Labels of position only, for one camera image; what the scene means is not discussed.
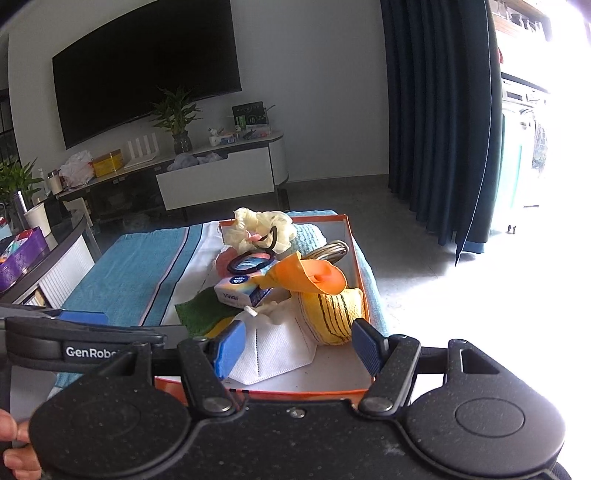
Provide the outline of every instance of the white face mask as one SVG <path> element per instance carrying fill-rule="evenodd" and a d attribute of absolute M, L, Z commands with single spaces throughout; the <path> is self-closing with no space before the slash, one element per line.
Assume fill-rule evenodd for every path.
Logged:
<path fill-rule="evenodd" d="M 252 385 L 312 363 L 316 343 L 306 323 L 296 319 L 292 301 L 265 306 L 256 316 L 236 316 L 246 326 L 246 347 L 229 378 Z"/>

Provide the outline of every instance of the human hand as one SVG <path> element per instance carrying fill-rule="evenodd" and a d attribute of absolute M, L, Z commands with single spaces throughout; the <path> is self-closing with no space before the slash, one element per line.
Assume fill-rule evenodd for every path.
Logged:
<path fill-rule="evenodd" d="M 12 416 L 0 410 L 0 442 L 17 440 L 29 444 L 29 422 L 17 425 Z M 41 465 L 31 445 L 23 448 L 11 448 L 4 452 L 4 465 L 12 470 L 17 480 L 39 480 Z"/>

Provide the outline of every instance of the black strap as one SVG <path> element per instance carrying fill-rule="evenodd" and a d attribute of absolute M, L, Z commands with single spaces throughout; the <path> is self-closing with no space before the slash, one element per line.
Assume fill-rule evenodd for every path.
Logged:
<path fill-rule="evenodd" d="M 273 251 L 273 249 L 277 244 L 277 227 L 275 225 L 271 227 L 269 234 L 262 237 L 259 240 L 259 242 L 266 240 L 269 237 L 269 235 L 273 235 L 273 240 L 271 241 L 271 245 L 268 248 L 257 248 L 256 250 L 250 250 L 246 253 L 243 253 L 242 255 L 238 255 L 236 258 L 232 259 L 228 264 L 228 271 L 230 273 L 233 273 L 234 275 L 248 275 L 251 273 L 261 271 L 263 268 L 271 265 L 275 261 L 275 252 Z M 251 255 L 259 253 L 267 254 L 269 255 L 269 258 L 267 260 L 262 260 L 260 263 L 251 268 L 237 268 L 240 265 L 240 263 L 242 263 L 242 260 L 244 260 L 246 257 L 250 257 Z"/>

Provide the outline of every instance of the cardboard box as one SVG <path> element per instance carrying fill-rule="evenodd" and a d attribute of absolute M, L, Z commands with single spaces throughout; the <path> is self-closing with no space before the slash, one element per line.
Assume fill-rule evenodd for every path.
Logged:
<path fill-rule="evenodd" d="M 360 288 L 363 291 L 366 320 L 371 323 L 372 319 L 369 317 L 365 289 L 347 216 L 294 217 L 293 220 L 294 223 L 312 223 L 318 226 L 329 242 L 342 240 L 349 245 L 349 253 L 336 263 L 336 266 L 345 274 L 348 288 Z M 222 235 L 232 223 L 233 220 L 220 222 Z M 286 401 L 350 398 L 356 404 L 363 397 L 371 382 L 372 377 L 357 357 L 350 342 L 340 346 L 321 345 L 317 348 L 314 361 L 310 365 L 254 385 L 242 385 L 230 378 L 222 381 L 239 404 L 247 397 Z M 183 387 L 179 382 L 157 378 L 155 385 L 186 403 Z"/>
<path fill-rule="evenodd" d="M 115 150 L 92 160 L 92 168 L 94 168 L 97 178 L 113 173 L 121 167 L 123 167 L 121 150 Z"/>

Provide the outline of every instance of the orange balloon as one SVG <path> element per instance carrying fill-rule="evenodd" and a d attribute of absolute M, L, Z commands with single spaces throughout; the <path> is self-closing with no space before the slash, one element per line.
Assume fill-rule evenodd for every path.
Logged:
<path fill-rule="evenodd" d="M 347 287 L 341 270 L 326 260 L 302 260 L 299 252 L 273 265 L 253 280 L 261 288 L 283 287 L 301 293 L 338 295 Z"/>

